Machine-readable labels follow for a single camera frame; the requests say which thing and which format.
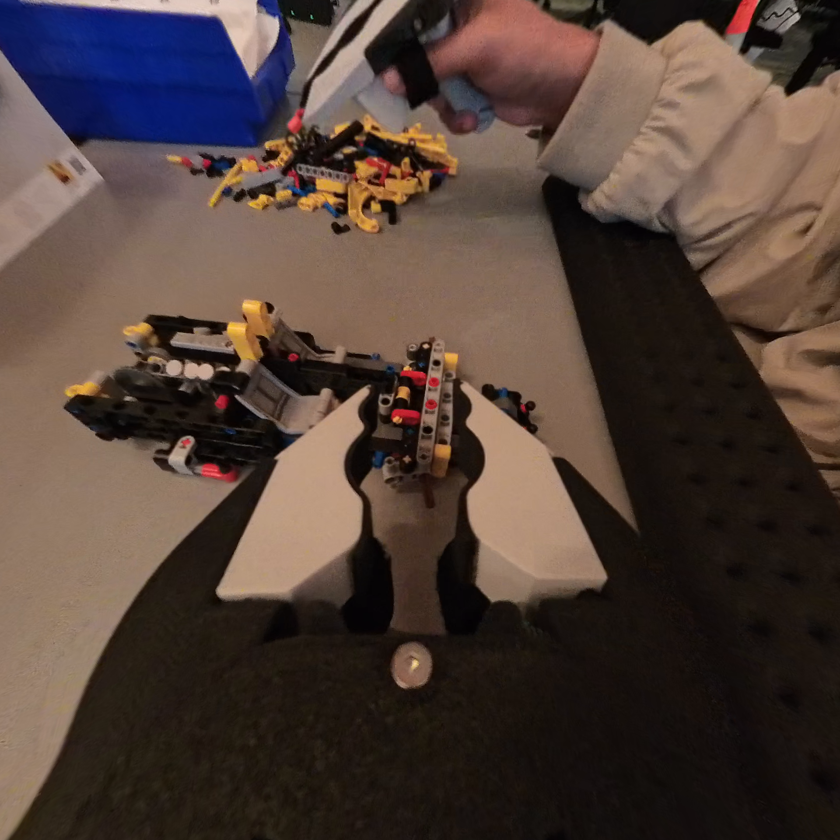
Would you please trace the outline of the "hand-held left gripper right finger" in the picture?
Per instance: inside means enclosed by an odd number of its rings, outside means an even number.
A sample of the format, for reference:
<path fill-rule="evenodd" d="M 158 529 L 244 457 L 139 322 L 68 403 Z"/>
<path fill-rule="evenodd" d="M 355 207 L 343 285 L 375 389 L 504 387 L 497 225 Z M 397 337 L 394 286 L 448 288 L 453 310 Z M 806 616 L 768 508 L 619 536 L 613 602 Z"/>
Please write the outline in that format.
<path fill-rule="evenodd" d="M 474 386 L 454 394 L 454 537 L 437 562 L 448 634 L 472 634 L 490 604 L 528 610 L 601 592 L 607 572 L 550 451 Z"/>

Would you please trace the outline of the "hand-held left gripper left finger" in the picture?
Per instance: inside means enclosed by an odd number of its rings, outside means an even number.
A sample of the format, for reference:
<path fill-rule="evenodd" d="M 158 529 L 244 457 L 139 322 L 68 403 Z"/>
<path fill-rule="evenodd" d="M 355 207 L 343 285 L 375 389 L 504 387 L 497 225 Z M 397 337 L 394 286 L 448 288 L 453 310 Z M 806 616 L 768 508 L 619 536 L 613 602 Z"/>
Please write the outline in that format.
<path fill-rule="evenodd" d="M 217 584 L 220 601 L 331 604 L 351 632 L 389 630 L 392 566 L 361 487 L 373 419 L 366 385 L 276 457 Z"/>

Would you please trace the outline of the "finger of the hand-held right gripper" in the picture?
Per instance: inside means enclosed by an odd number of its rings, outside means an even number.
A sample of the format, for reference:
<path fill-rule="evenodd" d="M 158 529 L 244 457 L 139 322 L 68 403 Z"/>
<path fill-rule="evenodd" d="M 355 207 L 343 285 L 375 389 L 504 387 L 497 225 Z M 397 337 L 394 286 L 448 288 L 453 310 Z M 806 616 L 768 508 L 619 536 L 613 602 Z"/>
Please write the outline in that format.
<path fill-rule="evenodd" d="M 350 100 L 358 102 L 358 94 L 374 79 L 364 49 L 405 2 L 358 1 L 347 7 L 304 83 L 301 92 L 304 123 L 323 124 Z"/>

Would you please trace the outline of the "pile of bricks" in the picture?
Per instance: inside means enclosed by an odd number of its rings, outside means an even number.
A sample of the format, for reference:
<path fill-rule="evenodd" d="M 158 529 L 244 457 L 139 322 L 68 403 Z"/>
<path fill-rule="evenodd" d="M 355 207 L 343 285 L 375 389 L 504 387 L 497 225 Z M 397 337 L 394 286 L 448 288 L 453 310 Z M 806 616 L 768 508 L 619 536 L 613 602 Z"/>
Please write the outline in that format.
<path fill-rule="evenodd" d="M 379 234 L 382 219 L 396 225 L 401 207 L 459 173 L 459 159 L 441 133 L 427 133 L 420 123 L 390 131 L 370 115 L 327 132 L 292 128 L 258 153 L 168 153 L 164 159 L 194 179 L 215 183 L 210 208 L 223 203 L 257 212 L 295 207 L 329 215 L 336 235 L 354 228 Z"/>

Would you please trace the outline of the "black brick car chassis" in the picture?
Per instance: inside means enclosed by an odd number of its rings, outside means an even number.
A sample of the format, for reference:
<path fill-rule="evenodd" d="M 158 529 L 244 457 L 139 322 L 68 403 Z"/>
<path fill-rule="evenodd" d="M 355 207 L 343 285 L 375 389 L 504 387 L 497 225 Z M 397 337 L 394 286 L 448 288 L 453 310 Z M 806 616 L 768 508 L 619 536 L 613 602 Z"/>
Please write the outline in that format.
<path fill-rule="evenodd" d="M 134 362 L 66 389 L 65 410 L 99 439 L 156 444 L 154 461 L 182 476 L 234 482 L 273 459 L 368 387 L 368 447 L 386 484 L 433 480 L 454 448 L 459 357 L 429 338 L 404 361 L 319 347 L 267 301 L 244 300 L 233 322 L 149 315 L 122 331 Z"/>

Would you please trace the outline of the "person's right forearm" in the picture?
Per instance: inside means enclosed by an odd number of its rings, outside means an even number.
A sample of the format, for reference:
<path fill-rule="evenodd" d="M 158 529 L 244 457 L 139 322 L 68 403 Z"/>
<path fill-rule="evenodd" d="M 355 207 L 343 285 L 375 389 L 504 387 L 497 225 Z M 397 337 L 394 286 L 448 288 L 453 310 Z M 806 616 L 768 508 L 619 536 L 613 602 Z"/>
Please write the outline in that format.
<path fill-rule="evenodd" d="M 537 163 L 603 222 L 672 235 L 702 270 L 838 182 L 838 73 L 788 95 L 709 27 L 649 45 L 599 27 L 588 73 Z"/>

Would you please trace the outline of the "grey desk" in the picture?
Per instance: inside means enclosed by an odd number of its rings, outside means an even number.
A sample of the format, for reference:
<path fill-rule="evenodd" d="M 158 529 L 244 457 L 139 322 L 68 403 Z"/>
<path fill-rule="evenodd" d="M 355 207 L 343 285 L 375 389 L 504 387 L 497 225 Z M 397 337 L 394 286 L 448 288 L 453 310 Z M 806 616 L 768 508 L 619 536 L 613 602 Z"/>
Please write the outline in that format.
<path fill-rule="evenodd" d="M 2 838 L 30 807 L 81 694 L 151 574 L 225 499 L 62 409 L 65 388 L 131 359 L 149 313 L 233 320 L 278 306 L 322 347 L 389 359 L 441 335 L 475 386 L 537 403 L 541 439 L 634 521 L 541 194 L 535 145 L 497 124 L 454 137 L 458 175 L 376 235 L 326 213 L 207 206 L 215 183 L 168 154 L 89 140 L 102 183 L 2 270 Z"/>

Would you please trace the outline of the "person's right hand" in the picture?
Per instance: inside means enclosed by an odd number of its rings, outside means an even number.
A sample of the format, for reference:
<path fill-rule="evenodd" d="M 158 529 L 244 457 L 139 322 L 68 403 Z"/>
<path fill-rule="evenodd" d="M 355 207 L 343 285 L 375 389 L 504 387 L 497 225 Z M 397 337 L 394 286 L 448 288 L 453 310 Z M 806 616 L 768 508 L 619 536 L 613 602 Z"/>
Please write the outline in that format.
<path fill-rule="evenodd" d="M 438 83 L 462 77 L 504 123 L 557 130 L 591 70 L 598 32 L 527 1 L 461 2 L 446 36 L 426 43 Z"/>

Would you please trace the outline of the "small black brick assembly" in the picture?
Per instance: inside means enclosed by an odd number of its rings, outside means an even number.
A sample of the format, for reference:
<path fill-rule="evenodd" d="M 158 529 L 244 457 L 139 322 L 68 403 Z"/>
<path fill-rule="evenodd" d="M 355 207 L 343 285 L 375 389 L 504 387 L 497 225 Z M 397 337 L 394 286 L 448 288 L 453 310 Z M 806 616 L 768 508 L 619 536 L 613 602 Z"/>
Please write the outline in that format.
<path fill-rule="evenodd" d="M 503 386 L 496 387 L 491 383 L 483 384 L 480 392 L 530 434 L 535 435 L 539 431 L 539 426 L 532 420 L 532 415 L 537 408 L 534 401 L 525 401 L 520 392 Z"/>

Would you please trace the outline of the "black perforated panel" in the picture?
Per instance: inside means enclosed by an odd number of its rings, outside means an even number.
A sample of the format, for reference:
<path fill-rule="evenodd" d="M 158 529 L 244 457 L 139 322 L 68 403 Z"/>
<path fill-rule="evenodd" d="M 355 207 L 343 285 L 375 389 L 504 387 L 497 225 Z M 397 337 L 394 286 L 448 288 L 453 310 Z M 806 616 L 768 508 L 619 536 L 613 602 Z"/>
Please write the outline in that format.
<path fill-rule="evenodd" d="M 768 838 L 838 838 L 838 505 L 676 242 L 542 196 L 641 535 L 707 638 Z"/>

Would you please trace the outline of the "blue box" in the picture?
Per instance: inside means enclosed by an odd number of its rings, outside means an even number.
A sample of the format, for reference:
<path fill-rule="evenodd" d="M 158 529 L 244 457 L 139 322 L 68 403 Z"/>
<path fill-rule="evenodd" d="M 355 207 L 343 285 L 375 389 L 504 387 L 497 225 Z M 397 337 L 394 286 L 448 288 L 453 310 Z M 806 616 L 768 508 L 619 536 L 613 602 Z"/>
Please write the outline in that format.
<path fill-rule="evenodd" d="M 247 68 L 217 14 L 120 2 L 2 2 L 2 52 L 66 134 L 250 146 L 295 67 L 277 2 L 257 2 L 268 50 Z"/>

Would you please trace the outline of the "person's beige jacket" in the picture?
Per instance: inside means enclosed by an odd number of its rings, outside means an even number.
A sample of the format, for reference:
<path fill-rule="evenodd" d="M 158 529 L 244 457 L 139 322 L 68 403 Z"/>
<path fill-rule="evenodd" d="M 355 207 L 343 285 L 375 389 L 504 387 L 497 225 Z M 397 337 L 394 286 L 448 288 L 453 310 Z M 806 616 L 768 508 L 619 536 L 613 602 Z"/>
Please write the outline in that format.
<path fill-rule="evenodd" d="M 686 252 L 838 497 L 838 206 L 703 212 Z"/>

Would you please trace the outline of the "white instruction booklet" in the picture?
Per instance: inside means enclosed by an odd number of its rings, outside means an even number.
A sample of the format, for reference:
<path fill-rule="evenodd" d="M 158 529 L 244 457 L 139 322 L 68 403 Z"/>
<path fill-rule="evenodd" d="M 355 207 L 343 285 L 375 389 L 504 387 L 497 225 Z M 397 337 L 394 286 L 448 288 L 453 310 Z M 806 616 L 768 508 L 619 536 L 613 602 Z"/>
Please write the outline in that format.
<path fill-rule="evenodd" d="M 1 55 L 1 268 L 104 183 Z"/>

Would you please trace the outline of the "red white object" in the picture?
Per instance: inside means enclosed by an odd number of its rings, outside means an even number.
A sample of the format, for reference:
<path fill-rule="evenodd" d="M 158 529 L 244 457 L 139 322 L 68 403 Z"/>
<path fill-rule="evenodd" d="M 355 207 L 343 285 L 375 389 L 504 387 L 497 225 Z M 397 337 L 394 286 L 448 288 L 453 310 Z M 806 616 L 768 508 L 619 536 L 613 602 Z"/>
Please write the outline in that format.
<path fill-rule="evenodd" d="M 742 1 L 724 36 L 740 55 L 753 60 L 782 47 L 784 34 L 801 18 L 796 1 Z"/>

